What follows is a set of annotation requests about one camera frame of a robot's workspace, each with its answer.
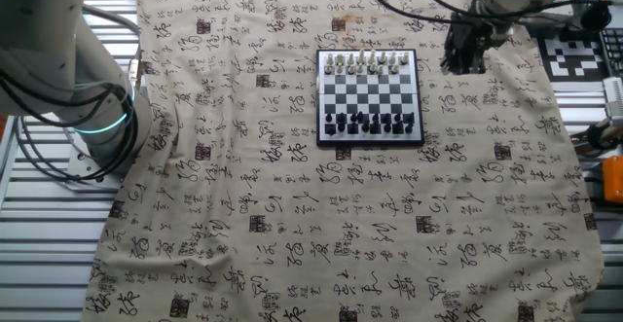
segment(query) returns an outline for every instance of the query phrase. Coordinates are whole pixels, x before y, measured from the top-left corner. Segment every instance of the cable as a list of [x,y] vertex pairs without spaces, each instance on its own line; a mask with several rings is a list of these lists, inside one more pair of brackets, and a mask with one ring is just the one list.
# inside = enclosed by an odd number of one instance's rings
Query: cable
[[552,3],[552,4],[549,4],[549,5],[545,5],[545,6],[538,6],[538,7],[527,8],[527,9],[524,9],[522,11],[511,12],[511,13],[506,13],[506,14],[480,15],[480,14],[473,14],[471,12],[467,12],[467,11],[464,11],[464,10],[462,10],[460,8],[454,7],[454,6],[444,2],[443,0],[433,0],[433,1],[437,2],[441,6],[447,8],[448,10],[456,12],[458,14],[465,15],[465,16],[471,16],[471,17],[475,17],[475,18],[486,18],[486,19],[501,19],[501,18],[521,17],[523,15],[527,15],[527,14],[531,14],[531,13],[539,13],[539,12],[542,12],[542,11],[545,11],[545,10],[549,10],[549,9],[553,9],[553,8],[559,8],[559,7],[563,7],[563,6],[567,6],[567,5],[575,5],[575,4],[598,4],[598,3],[606,3],[608,5],[612,4],[612,2],[610,2],[610,1],[600,1],[600,0],[570,0],[570,1],[556,2],[556,3]]
[[426,20],[426,21],[431,21],[431,22],[438,22],[438,23],[443,23],[443,24],[467,24],[467,25],[473,25],[473,23],[470,22],[470,21],[440,19],[440,18],[432,18],[432,17],[426,17],[426,16],[413,15],[413,14],[404,12],[404,11],[402,11],[400,9],[397,9],[397,8],[391,6],[385,0],[377,0],[377,1],[380,4],[382,4],[383,6],[385,6],[388,10],[394,11],[398,15],[404,16],[404,17],[407,17],[407,18],[414,18],[414,19]]
[[[127,18],[121,17],[112,12],[100,10],[97,7],[93,7],[89,5],[82,5],[82,11],[83,13],[87,13],[87,14],[90,14],[96,17],[106,19],[106,20],[114,21],[120,25],[124,25],[131,32],[136,34],[136,36],[140,36],[140,29],[138,28],[138,25],[136,25],[133,21]],[[138,49],[136,50],[136,54],[134,55],[134,59],[140,59],[140,56],[141,56],[141,49],[140,49],[140,42],[139,42]]]

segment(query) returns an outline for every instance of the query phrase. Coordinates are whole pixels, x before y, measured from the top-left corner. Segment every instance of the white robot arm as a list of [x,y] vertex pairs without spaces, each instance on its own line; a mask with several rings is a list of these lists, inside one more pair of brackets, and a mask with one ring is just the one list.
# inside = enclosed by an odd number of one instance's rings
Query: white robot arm
[[[0,0],[0,113],[57,115],[56,125],[74,127],[102,166],[104,173],[90,175],[94,179],[128,170],[151,114],[147,99],[86,24],[83,3]],[[81,179],[90,178],[74,176]]]

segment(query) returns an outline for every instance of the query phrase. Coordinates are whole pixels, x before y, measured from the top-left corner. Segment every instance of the black chess piece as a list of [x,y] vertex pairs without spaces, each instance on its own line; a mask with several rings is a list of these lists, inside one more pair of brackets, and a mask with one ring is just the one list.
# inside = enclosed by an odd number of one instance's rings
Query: black chess piece
[[400,133],[402,133],[402,131],[403,131],[403,128],[402,128],[402,127],[403,127],[403,126],[402,126],[402,123],[396,123],[396,124],[394,124],[394,125],[391,127],[391,129],[392,129],[392,131],[393,131],[393,133],[394,133],[394,134],[400,134]]
[[378,121],[374,121],[370,126],[370,133],[377,134],[381,133],[381,124]]
[[348,124],[348,133],[355,134],[359,133],[359,127],[356,123]]

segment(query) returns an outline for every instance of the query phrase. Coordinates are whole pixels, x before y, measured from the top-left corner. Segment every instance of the white chess piece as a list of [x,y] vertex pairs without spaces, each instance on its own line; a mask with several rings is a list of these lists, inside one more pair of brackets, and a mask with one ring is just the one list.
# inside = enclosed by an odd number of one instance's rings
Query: white chess piece
[[377,62],[377,51],[370,51],[370,57],[368,58],[368,64],[372,65]]
[[389,57],[389,64],[394,64],[396,62],[396,51],[391,52],[391,56]]
[[359,58],[357,59],[357,63],[363,64],[365,60],[366,60],[365,52],[363,51],[363,49],[361,49],[359,51]]

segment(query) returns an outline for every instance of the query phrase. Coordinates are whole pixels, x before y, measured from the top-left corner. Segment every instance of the beige cloth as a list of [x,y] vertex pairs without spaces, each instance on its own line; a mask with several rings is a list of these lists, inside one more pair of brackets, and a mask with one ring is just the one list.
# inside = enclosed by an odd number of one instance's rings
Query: beige cloth
[[[448,26],[374,0],[137,1],[152,133],[83,321],[569,322],[596,289],[590,202],[525,29],[487,74],[443,76]],[[372,47],[417,51],[425,146],[315,147],[316,50]]]

